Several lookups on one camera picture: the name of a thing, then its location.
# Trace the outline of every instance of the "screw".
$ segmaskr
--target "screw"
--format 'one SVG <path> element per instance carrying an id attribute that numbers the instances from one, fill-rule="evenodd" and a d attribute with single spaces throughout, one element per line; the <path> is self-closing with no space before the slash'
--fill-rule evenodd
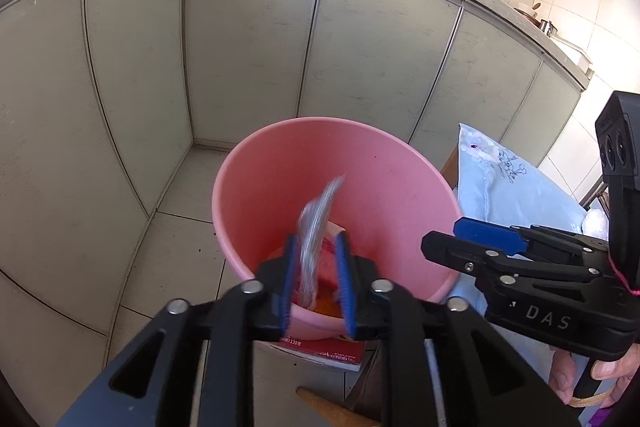
<path id="1" fill-rule="evenodd" d="M 376 293 L 388 293 L 394 288 L 394 284 L 388 279 L 376 279 L 371 283 L 371 289 Z"/>
<path id="2" fill-rule="evenodd" d="M 242 283 L 242 293 L 252 294 L 261 292 L 264 286 L 258 280 L 251 279 Z"/>
<path id="3" fill-rule="evenodd" d="M 166 310 L 172 315 L 180 315 L 189 309 L 189 303 L 184 299 L 175 299 L 166 306 Z"/>
<path id="4" fill-rule="evenodd" d="M 452 312 L 463 312 L 469 308 L 469 304 L 461 297 L 452 297 L 447 301 L 447 308 Z"/>

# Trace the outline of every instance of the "blue gripper pad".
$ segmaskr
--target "blue gripper pad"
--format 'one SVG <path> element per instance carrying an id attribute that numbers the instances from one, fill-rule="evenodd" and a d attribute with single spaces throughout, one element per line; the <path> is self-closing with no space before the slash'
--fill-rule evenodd
<path id="1" fill-rule="evenodd" d="M 285 259 L 285 274 L 282 296 L 278 303 L 278 317 L 280 318 L 280 330 L 282 334 L 285 334 L 289 328 L 291 318 L 291 297 L 293 295 L 293 285 L 296 278 L 296 265 L 300 258 L 298 238 L 292 233 L 287 237 L 283 257 Z"/>
<path id="2" fill-rule="evenodd" d="M 502 250 L 507 255 L 524 254 L 527 251 L 527 242 L 523 241 L 516 230 L 470 217 L 461 217 L 456 221 L 453 225 L 453 235 L 488 248 Z"/>
<path id="3" fill-rule="evenodd" d="M 353 339 L 356 335 L 356 293 L 353 287 L 353 259 L 349 240 L 344 232 L 335 237 L 335 270 L 342 317 L 347 333 Z"/>

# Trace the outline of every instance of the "pink string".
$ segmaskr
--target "pink string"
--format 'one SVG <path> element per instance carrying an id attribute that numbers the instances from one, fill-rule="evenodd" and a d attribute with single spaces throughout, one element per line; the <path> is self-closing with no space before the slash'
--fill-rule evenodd
<path id="1" fill-rule="evenodd" d="M 629 286 L 629 282 L 626 280 L 626 277 L 622 274 L 620 270 L 618 270 L 618 268 L 616 268 L 616 265 L 613 263 L 613 259 L 611 258 L 610 255 L 609 255 L 609 264 L 611 265 L 613 272 L 615 272 L 615 274 L 618 276 L 618 279 L 620 279 L 623 285 L 625 285 L 625 288 L 629 290 L 629 293 L 631 293 L 631 295 L 640 296 L 640 290 L 631 289 L 631 286 Z"/>

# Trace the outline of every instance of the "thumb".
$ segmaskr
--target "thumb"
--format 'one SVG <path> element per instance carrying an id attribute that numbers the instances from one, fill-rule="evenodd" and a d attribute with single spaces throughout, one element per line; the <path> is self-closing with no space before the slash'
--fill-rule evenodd
<path id="1" fill-rule="evenodd" d="M 634 344 L 626 352 L 625 356 L 615 362 L 597 361 L 591 368 L 591 377 L 594 380 L 609 380 L 632 376 L 640 365 L 640 344 Z"/>

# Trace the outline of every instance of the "metal bolt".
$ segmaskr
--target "metal bolt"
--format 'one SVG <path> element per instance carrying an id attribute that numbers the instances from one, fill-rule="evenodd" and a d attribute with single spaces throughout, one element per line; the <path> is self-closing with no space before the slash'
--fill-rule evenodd
<path id="1" fill-rule="evenodd" d="M 258 293 L 261 292 L 264 286 L 262 283 L 256 279 L 251 279 L 250 281 L 244 281 L 242 283 L 242 293 Z"/>
<path id="2" fill-rule="evenodd" d="M 452 312 L 463 312 L 469 308 L 469 304 L 462 297 L 452 297 L 447 301 L 447 308 Z"/>
<path id="3" fill-rule="evenodd" d="M 387 293 L 394 288 L 394 284 L 388 279 L 376 279 L 371 283 L 371 289 L 376 293 Z"/>
<path id="4" fill-rule="evenodd" d="M 184 299 L 175 299 L 166 306 L 166 310 L 172 315 L 180 315 L 189 309 L 189 303 Z"/>
<path id="5" fill-rule="evenodd" d="M 511 275 L 502 275 L 500 277 L 500 282 L 502 284 L 515 284 L 516 279 L 515 277 L 511 277 Z"/>

